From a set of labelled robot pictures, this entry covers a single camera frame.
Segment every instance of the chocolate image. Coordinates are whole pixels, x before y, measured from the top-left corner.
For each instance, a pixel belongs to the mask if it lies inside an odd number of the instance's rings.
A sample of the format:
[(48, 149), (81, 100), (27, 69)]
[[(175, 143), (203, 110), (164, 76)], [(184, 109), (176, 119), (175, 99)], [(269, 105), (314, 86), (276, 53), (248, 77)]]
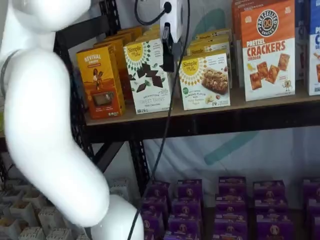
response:
[(250, 74), (252, 90), (262, 88), (261, 77), (258, 72)]
[(146, 77), (147, 78), (152, 78), (152, 77), (155, 77), (157, 75), (158, 71), (157, 70), (150, 70), (146, 73)]
[(221, 71), (208, 68), (203, 74), (202, 85), (212, 92), (224, 95), (228, 92), (228, 76)]
[(164, 87), (164, 85), (162, 84), (161, 77), (159, 77), (159, 76), (153, 76), (152, 77), (152, 83), (153, 83), (153, 86), (156, 86), (156, 87), (159, 87), (159, 88), (163, 88)]
[(147, 85), (146, 85), (145, 83), (142, 83), (142, 84), (138, 87), (138, 89), (136, 90), (136, 92), (139, 93), (139, 92), (145, 90), (146, 87), (147, 87)]

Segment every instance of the purple box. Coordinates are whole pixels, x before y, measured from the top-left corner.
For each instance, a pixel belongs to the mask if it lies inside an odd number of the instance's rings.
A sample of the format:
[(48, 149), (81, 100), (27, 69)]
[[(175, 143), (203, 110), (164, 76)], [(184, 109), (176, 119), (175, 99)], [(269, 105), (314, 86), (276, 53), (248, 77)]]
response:
[(244, 176), (220, 176), (218, 185), (220, 195), (247, 195), (247, 184)]
[(145, 197), (142, 201), (142, 209), (161, 212), (164, 223), (167, 222), (169, 211), (167, 197)]
[(172, 200), (171, 205), (172, 214), (186, 214), (202, 218), (200, 199), (188, 197), (175, 198)]
[(168, 220), (168, 230), (171, 232), (182, 232), (194, 234), (200, 237), (202, 234), (202, 222), (198, 216), (186, 214), (171, 214)]
[(216, 195), (215, 208), (218, 212), (237, 213), (247, 210), (246, 202), (243, 196)]
[(160, 211), (141, 210), (141, 217), (145, 230), (153, 230), (154, 237), (163, 237), (165, 233), (164, 220)]
[(247, 240), (248, 236), (245, 233), (239, 232), (223, 232), (223, 231), (214, 231), (212, 240)]
[(286, 213), (288, 202), (286, 198), (261, 198), (254, 200), (255, 212), (259, 214)]
[(195, 234), (167, 231), (163, 240), (197, 240)]
[(217, 213), (214, 216), (214, 231), (219, 233), (248, 234), (247, 213)]
[(258, 240), (294, 239), (294, 224), (286, 214), (259, 214), (256, 216), (256, 224)]
[(286, 186), (282, 180), (255, 181), (253, 183), (255, 198), (282, 198), (286, 196)]
[(202, 204), (204, 200), (202, 180), (178, 180), (177, 193), (178, 198), (200, 199)]

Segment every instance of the orange cracker box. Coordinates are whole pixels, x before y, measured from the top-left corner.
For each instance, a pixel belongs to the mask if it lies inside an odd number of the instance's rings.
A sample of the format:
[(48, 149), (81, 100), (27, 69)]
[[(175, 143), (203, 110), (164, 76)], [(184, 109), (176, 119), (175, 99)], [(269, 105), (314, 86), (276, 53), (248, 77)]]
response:
[(126, 107), (113, 44), (76, 54), (93, 119), (121, 116)]
[(121, 29), (118, 31), (118, 34), (123, 34), (123, 33), (133, 33), (133, 39), (136, 40), (138, 37), (142, 36), (144, 29), (142, 26), (135, 26), (131, 28), (125, 28)]
[(132, 97), (132, 91), (130, 86), (130, 80), (129, 80), (123, 42), (124, 42), (123, 38), (118, 38), (110, 41), (98, 42), (94, 44), (93, 47), (99, 48), (101, 46), (110, 45), (110, 44), (114, 46), (116, 64), (119, 71), (119, 77), (120, 77), (124, 100), (126, 102), (132, 102), (133, 97)]
[(295, 0), (240, 13), (246, 101), (295, 94)]

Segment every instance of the yellow snack box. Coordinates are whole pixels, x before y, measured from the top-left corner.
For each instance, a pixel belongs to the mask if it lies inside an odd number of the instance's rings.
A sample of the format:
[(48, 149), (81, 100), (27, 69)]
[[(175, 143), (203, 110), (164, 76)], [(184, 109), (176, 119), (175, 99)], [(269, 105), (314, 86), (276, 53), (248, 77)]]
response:
[(135, 26), (131, 28), (125, 28), (118, 31), (118, 34), (124, 34), (124, 33), (133, 33), (133, 39), (135, 40), (138, 37), (142, 36), (144, 29), (142, 26)]
[(82, 50), (76, 58), (91, 117), (121, 116), (126, 106), (114, 44)]
[(225, 49), (185, 56), (179, 70), (183, 109), (230, 106)]
[(116, 64), (119, 71), (124, 100), (126, 100), (127, 102), (130, 102), (133, 100), (133, 97), (132, 97), (132, 91), (130, 87), (129, 74), (127, 70), (126, 57), (124, 52), (124, 39), (118, 38), (110, 41), (97, 42), (96, 44), (93, 45), (93, 47), (99, 48), (101, 46), (107, 46), (107, 45), (114, 46)]
[(186, 50), (186, 54), (188, 56), (194, 54), (201, 54), (212, 52), (215, 50), (225, 49), (226, 51), (226, 58), (227, 58), (227, 65), (228, 65), (228, 76), (229, 76), (229, 87), (232, 89), (232, 71), (231, 71), (231, 59), (230, 59), (230, 43), (229, 43), (229, 36), (227, 34), (221, 35), (219, 37), (213, 37), (209, 41), (204, 40), (200, 41), (198, 44), (190, 45), (189, 48)]

